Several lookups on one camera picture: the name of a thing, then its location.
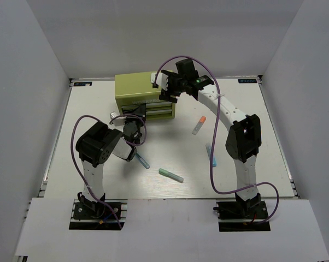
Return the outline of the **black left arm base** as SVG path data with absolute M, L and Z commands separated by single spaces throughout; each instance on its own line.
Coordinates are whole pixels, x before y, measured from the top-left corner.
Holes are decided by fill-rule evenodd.
M 127 216 L 127 200 L 108 200 L 105 205 L 85 199 L 81 192 L 74 200 L 69 230 L 119 231 Z

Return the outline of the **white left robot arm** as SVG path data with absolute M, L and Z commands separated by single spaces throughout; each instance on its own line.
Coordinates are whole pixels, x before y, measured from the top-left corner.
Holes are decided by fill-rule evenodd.
M 103 166 L 113 154 L 130 162 L 137 153 L 137 147 L 146 139 L 146 105 L 141 104 L 125 114 L 114 116 L 110 123 L 121 120 L 123 130 L 111 129 L 99 119 L 91 116 L 96 123 L 89 128 L 76 143 L 70 146 L 71 152 L 78 152 L 83 165 L 84 190 L 78 195 L 86 211 L 94 218 L 105 212 L 105 193 L 103 188 Z

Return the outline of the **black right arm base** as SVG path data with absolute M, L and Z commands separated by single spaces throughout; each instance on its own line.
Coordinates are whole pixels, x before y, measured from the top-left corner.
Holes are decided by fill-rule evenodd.
M 270 231 L 267 206 L 260 193 L 251 200 L 243 201 L 237 193 L 235 201 L 219 201 L 213 207 L 218 215 L 219 232 Z

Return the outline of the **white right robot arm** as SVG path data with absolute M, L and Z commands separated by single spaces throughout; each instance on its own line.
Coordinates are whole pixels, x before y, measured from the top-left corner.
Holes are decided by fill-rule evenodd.
M 256 211 L 261 196 L 256 185 L 256 156 L 261 146 L 260 118 L 248 115 L 234 106 L 220 91 L 220 86 L 212 72 L 199 76 L 195 68 L 197 59 L 189 56 L 177 56 L 177 72 L 159 68 L 152 73 L 153 88 L 160 88 L 160 100 L 176 103 L 182 93 L 192 96 L 205 105 L 216 116 L 213 134 L 218 132 L 222 123 L 228 136 L 225 148 L 234 160 L 237 188 L 233 191 L 238 201 L 237 213 L 248 218 Z

